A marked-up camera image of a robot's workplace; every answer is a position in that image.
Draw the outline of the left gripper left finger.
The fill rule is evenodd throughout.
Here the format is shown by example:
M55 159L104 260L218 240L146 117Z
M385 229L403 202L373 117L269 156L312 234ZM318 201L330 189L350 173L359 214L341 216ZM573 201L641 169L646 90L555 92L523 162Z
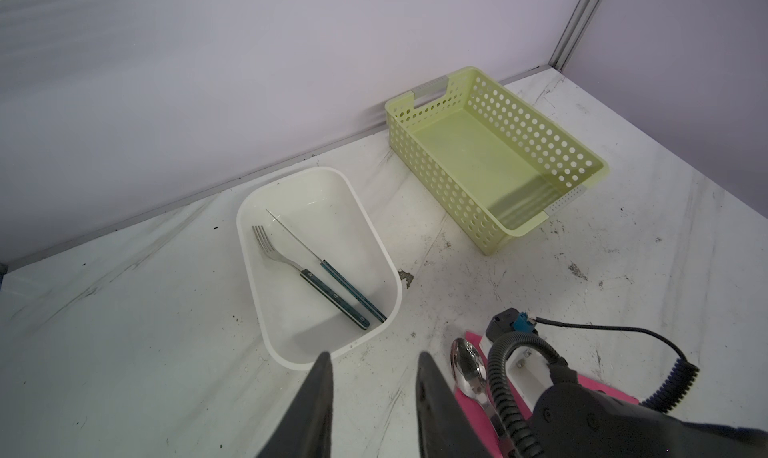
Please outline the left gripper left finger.
M322 352L258 457L330 457L333 391L331 356Z

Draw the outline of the fork with teal handle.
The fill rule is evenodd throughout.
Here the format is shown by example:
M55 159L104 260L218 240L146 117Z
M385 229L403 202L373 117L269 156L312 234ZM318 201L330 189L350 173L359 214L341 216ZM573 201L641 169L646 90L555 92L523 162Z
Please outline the fork with teal handle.
M333 303L345 316L352 320L362 330L367 330L370 326L369 320L359 311L357 311L351 304L349 304L344 298L336 293L330 286L318 278L308 268L303 268L301 265L293 260L290 260L283 254L281 254L271 243L265 229L261 225L252 226L252 231L255 235L256 241L261 248L262 252L266 254L270 259L287 264L297 270L299 275L318 293L323 295L331 303Z

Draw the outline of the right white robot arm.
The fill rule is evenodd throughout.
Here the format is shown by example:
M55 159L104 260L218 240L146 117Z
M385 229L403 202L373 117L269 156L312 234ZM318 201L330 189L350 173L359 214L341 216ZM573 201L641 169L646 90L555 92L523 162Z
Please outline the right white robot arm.
M514 351L532 348L547 361L553 385L523 417L508 383ZM691 423L582 386L556 350L537 335L509 332L488 355L492 401L519 457L765 457L767 433Z

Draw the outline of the spoon with teal handle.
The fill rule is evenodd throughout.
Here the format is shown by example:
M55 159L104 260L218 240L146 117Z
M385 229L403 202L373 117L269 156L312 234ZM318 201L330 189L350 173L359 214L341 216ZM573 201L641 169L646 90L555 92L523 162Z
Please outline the spoon with teal handle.
M496 433L502 455L515 457L513 442L490 400L487 372L479 351L467 339L458 337L451 344L450 362L458 389L467 398L475 401L489 419Z

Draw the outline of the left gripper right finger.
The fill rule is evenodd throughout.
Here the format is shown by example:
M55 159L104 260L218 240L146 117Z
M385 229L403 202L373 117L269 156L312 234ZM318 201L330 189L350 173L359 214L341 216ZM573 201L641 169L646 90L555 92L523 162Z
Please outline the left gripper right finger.
M432 356L418 358L415 384L421 457L489 457Z

